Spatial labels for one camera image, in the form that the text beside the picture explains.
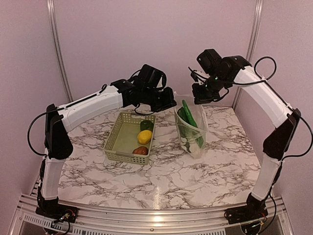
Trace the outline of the clear zip top bag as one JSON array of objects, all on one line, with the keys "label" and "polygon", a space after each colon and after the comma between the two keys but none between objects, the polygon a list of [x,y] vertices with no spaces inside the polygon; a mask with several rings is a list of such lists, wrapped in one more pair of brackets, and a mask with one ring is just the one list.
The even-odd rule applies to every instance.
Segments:
[{"label": "clear zip top bag", "polygon": [[174,117],[182,149],[192,158],[199,159],[206,146],[208,124],[202,105],[194,103],[191,95],[175,94],[177,106],[174,107]]}]

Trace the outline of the dark green cucumber toy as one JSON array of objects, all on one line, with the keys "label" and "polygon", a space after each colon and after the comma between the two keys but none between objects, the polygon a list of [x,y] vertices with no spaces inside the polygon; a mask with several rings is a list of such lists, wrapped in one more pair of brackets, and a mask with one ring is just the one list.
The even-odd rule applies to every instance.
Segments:
[{"label": "dark green cucumber toy", "polygon": [[191,126],[197,128],[198,125],[197,125],[196,121],[193,118],[193,115],[192,115],[192,113],[191,113],[191,111],[190,111],[190,109],[189,109],[189,107],[187,105],[187,102],[184,99],[182,100],[182,107],[183,107],[185,116],[187,118],[186,122],[188,122]]}]

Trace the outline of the green white bok choy toy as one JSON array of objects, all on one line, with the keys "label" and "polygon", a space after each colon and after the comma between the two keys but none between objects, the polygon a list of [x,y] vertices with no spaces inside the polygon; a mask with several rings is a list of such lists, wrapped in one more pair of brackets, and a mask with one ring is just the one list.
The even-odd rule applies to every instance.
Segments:
[{"label": "green white bok choy toy", "polygon": [[196,142],[196,138],[202,136],[200,131],[194,130],[186,126],[183,122],[187,121],[183,107],[180,107],[177,111],[177,127],[179,130],[179,137],[182,148],[188,152],[194,159],[200,158],[201,151]]}]

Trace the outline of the light green cucumber toy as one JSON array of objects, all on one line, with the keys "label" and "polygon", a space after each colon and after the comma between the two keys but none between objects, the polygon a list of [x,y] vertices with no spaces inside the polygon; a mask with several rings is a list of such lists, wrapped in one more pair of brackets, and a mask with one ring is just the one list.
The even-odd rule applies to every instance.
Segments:
[{"label": "light green cucumber toy", "polygon": [[203,140],[202,136],[199,136],[198,138],[196,138],[196,142],[200,149],[202,149],[205,146],[205,141]]}]

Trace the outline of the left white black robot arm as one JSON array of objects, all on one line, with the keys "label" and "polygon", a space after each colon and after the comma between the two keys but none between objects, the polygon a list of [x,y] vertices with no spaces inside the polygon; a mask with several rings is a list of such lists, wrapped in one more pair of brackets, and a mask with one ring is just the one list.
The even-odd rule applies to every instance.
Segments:
[{"label": "left white black robot arm", "polygon": [[74,208],[58,203],[58,184],[63,164],[72,152],[68,133],[75,127],[98,115],[129,105],[149,105],[156,113],[176,106],[174,92],[163,84],[120,79],[100,91],[75,102],[47,107],[45,119],[45,155],[41,166],[41,184],[38,191],[38,208],[48,217],[57,218]]}]

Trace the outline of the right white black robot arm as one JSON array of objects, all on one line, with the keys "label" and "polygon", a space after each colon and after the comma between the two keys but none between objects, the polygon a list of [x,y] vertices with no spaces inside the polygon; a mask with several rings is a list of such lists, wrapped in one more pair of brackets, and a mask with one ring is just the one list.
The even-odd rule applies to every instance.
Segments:
[{"label": "right white black robot arm", "polygon": [[206,49],[197,61],[207,76],[193,70],[192,92],[195,104],[222,100],[221,89],[241,86],[267,114],[275,129],[263,142],[263,161],[256,184],[248,195],[246,205],[225,211],[229,224],[254,220],[268,214],[265,201],[280,176],[283,157],[300,121],[301,113],[293,109],[257,74],[242,56],[222,58],[214,49]]}]

